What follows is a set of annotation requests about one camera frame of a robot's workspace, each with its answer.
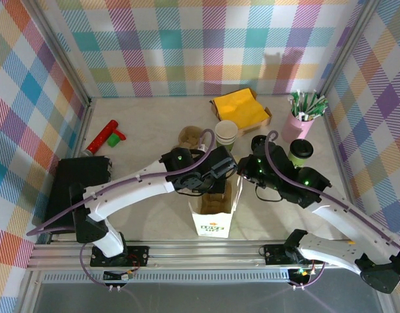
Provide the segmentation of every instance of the yellow napkin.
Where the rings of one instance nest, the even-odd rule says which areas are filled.
[[[214,103],[220,119],[233,121],[238,128],[245,128],[268,118],[249,88],[214,98]]]

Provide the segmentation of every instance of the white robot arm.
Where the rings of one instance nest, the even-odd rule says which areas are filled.
[[[283,199],[321,216],[351,240],[347,243],[330,241],[305,230],[295,230],[285,242],[287,256],[293,260],[320,260],[343,267],[360,275],[374,289],[391,293],[400,283],[400,236],[355,208],[314,169],[295,168],[284,150],[274,143],[268,147],[274,164],[265,162],[262,143],[262,138],[253,142],[253,155],[240,160],[238,175],[262,188],[277,190]],[[182,188],[199,193],[221,192],[214,190],[220,188],[218,182],[224,182],[226,174],[236,169],[231,154],[219,147],[201,166],[175,175],[175,171],[192,165],[194,161],[189,150],[173,149],[159,161],[130,176],[88,187],[84,194],[81,191],[81,198],[82,195],[84,198],[92,197],[93,201],[74,211],[77,241],[93,243],[106,258],[120,261],[126,253],[125,240],[108,222],[108,216],[143,199]],[[290,180],[321,192],[311,192],[287,183],[273,171],[273,166]],[[136,182],[128,185],[126,181],[129,180]]]
[[[348,269],[374,289],[391,293],[400,283],[400,236],[362,213],[312,168],[295,168],[268,136],[252,141],[253,154],[239,161],[238,174],[286,201],[322,217],[351,241],[319,238],[295,230],[285,242],[288,256],[320,260]]]
[[[125,254],[125,240],[109,223],[111,214],[157,194],[184,188],[198,194],[224,192],[226,174],[236,170],[233,156],[224,147],[201,155],[201,150],[175,148],[134,174],[85,190],[76,187],[72,202],[93,198],[73,212],[76,240],[93,243],[106,258],[116,258],[119,264]],[[205,160],[195,166],[200,157]]]

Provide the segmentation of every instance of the pink pencil holder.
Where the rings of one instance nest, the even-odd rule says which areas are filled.
[[[298,121],[290,112],[286,118],[283,131],[281,132],[283,140],[291,143],[295,139],[305,139],[314,121],[315,120],[309,122]]]

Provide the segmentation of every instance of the black lid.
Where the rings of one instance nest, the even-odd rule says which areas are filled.
[[[309,158],[313,155],[314,149],[311,143],[305,139],[295,139],[290,144],[290,151],[298,158]]]

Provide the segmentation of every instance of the wire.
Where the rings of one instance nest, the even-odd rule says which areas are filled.
[[[134,259],[136,259],[136,261],[137,261],[137,269],[134,269],[134,270],[133,270],[133,273],[136,272],[137,270],[139,270],[139,269],[140,269],[140,261],[139,261],[139,258],[138,258],[137,256],[135,256],[134,254],[129,254],[127,257],[134,258]]]
[[[53,228],[46,228],[45,230],[39,230],[36,232],[36,235],[41,235],[42,233],[52,233],[53,231],[75,231],[74,226],[60,226],[60,227],[53,227]]]
[[[179,191],[177,191],[176,193],[177,194],[183,194],[184,196],[188,196],[188,197],[200,197],[200,196],[203,196],[205,194],[205,192],[202,192],[201,194],[187,194],[185,192],[179,192]]]
[[[262,253],[260,253],[260,249],[262,249],[263,247],[264,247],[264,246],[260,246],[260,247],[259,247],[259,249],[258,249],[258,253],[259,253],[259,255],[260,255],[260,256],[263,256],[263,257],[265,258],[265,255],[264,255],[264,254],[262,254]]]
[[[141,175],[139,177],[139,179],[143,180],[143,179],[149,179],[149,178],[154,178],[154,177],[164,177],[164,176],[173,176],[173,175],[179,175],[182,173],[186,173],[188,171],[191,171],[193,169],[195,169],[197,166],[199,166],[201,163],[203,163],[206,158],[210,155],[211,153],[211,147],[214,145],[215,143],[215,135],[214,132],[207,128],[205,129],[200,136],[200,139],[202,140],[202,138],[204,137],[204,135],[206,133],[209,133],[211,135],[211,144],[210,144],[210,148],[206,151],[206,153],[200,158],[200,160],[198,160],[197,162],[195,162],[194,164],[191,164],[190,166],[186,167],[186,168],[182,168],[180,170],[176,170],[176,171],[165,171],[162,173],[150,173],[150,174],[146,174],[146,175]],[[55,215],[54,217],[50,218],[49,220],[45,221],[44,223],[42,223],[41,225],[37,226],[35,229],[29,231],[28,233],[26,233],[27,236],[33,236],[33,235],[38,235],[40,233],[46,233],[49,232],[51,230],[47,229],[45,230],[45,227],[49,226],[51,223],[55,222],[56,220],[60,219],[62,216],[68,214],[69,212],[79,208],[81,205],[86,204],[87,202],[90,202],[91,200],[95,200],[97,199],[98,196],[100,196],[101,194],[108,192],[110,190],[113,190],[117,187],[121,187],[121,186],[125,186],[127,184],[130,183],[135,183],[139,181],[137,177],[132,177],[132,178],[128,178],[125,179],[124,181],[118,181],[110,186],[107,186],[99,191],[97,191],[93,196],[90,196],[86,199],[83,199],[82,201],[79,201],[78,203],[75,203],[74,205],[71,205],[70,207],[68,207],[67,209],[63,210],[62,212],[60,212],[59,214]]]
[[[370,221],[366,220],[363,215],[360,215],[357,211],[353,210],[351,207],[349,207],[347,204],[343,203],[341,200],[336,199],[333,196],[330,196],[329,194],[320,191],[318,189],[315,189],[313,187],[309,187],[309,186],[305,186],[303,184],[297,183],[296,181],[293,181],[292,179],[288,178],[287,176],[285,176],[284,174],[282,174],[278,168],[275,166],[275,164],[273,163],[272,159],[271,159],[271,155],[269,154],[269,140],[271,139],[271,135],[275,135],[274,138],[276,139],[278,137],[278,132],[276,130],[271,130],[268,135],[266,136],[265,139],[265,156],[266,159],[269,162],[269,165],[271,166],[272,170],[284,181],[286,181],[287,183],[296,186],[298,188],[302,188],[311,192],[314,192],[316,194],[319,194],[323,197],[325,197],[326,199],[329,199],[330,201],[336,203],[337,205],[341,206],[343,209],[345,209],[347,212],[349,212],[350,214],[354,215],[357,219],[361,220],[364,224],[366,224],[368,227],[370,227],[373,231],[375,231],[377,234],[379,234],[384,240],[386,240],[387,242],[389,242],[391,245],[393,245],[395,248],[397,248],[398,250],[400,250],[400,245],[398,243],[396,243],[394,241],[394,239],[390,238],[389,236],[387,236],[382,230],[378,229],[374,224],[372,224]]]
[[[107,286],[106,284],[103,284],[102,282],[99,282],[98,280],[94,279],[91,276],[91,274],[89,273],[89,271],[85,268],[82,252],[84,251],[84,248],[85,248],[86,245],[87,244],[85,243],[81,247],[81,250],[80,250],[80,264],[81,264],[82,270],[84,271],[85,275],[87,275],[87,277],[90,279],[90,281],[92,281],[94,284],[99,285],[99,286],[101,286],[103,288],[110,289],[110,287]],[[136,305],[137,305],[137,307],[139,309],[139,312],[143,312],[143,308],[142,308],[142,305],[140,304],[140,301],[137,299],[137,297],[135,296],[135,294],[133,292],[131,292],[130,290],[127,290],[127,289],[124,288],[126,285],[127,284],[125,284],[122,288],[117,288],[117,287],[113,287],[113,288],[115,288],[117,291],[124,291],[125,293],[128,293],[134,299],[134,301],[136,302]]]
[[[324,269],[326,267],[326,262],[323,262],[322,268],[320,270],[320,272],[318,272],[318,274],[316,275],[315,279],[313,279],[312,281],[306,283],[306,284],[298,284],[297,282],[293,282],[292,280],[290,280],[290,283],[295,285],[295,286],[299,286],[299,287],[308,287],[313,285],[317,280],[320,279],[320,277],[322,276]]]
[[[258,195],[258,185],[255,186],[255,188],[254,188],[254,193],[256,194],[256,197],[258,197],[258,199],[259,199],[260,201],[265,201],[265,202],[281,202],[281,201],[284,200],[283,197],[281,197],[281,199],[279,199],[279,200],[270,200],[270,199],[261,198],[261,197]]]
[[[229,178],[231,178],[231,176],[233,176],[234,174],[236,173],[236,167],[234,167],[233,168],[233,170],[232,170],[232,172],[229,174],[229,176],[222,176],[222,177],[220,177],[219,179],[229,179]]]

